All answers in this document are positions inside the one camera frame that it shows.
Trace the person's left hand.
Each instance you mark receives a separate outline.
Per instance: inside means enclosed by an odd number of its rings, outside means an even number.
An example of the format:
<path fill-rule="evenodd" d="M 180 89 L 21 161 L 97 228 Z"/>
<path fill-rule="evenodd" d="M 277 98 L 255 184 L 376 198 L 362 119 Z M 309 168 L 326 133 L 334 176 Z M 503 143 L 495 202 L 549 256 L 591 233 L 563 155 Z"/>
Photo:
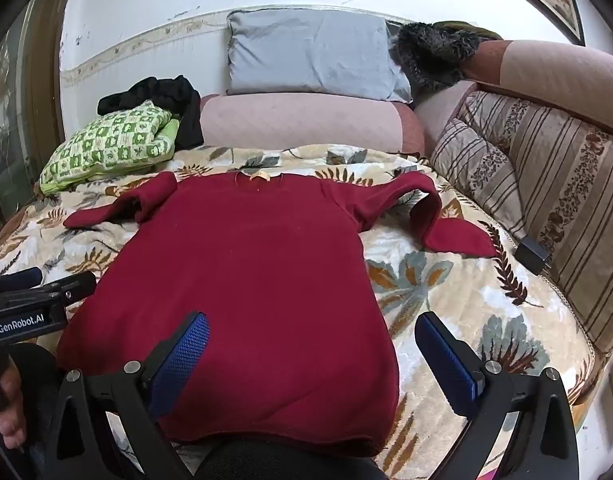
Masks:
<path fill-rule="evenodd" d="M 13 359 L 0 375 L 0 390 L 4 395 L 0 402 L 0 435 L 8 450 L 21 446 L 26 440 L 26 416 L 23 413 L 21 377 Z"/>

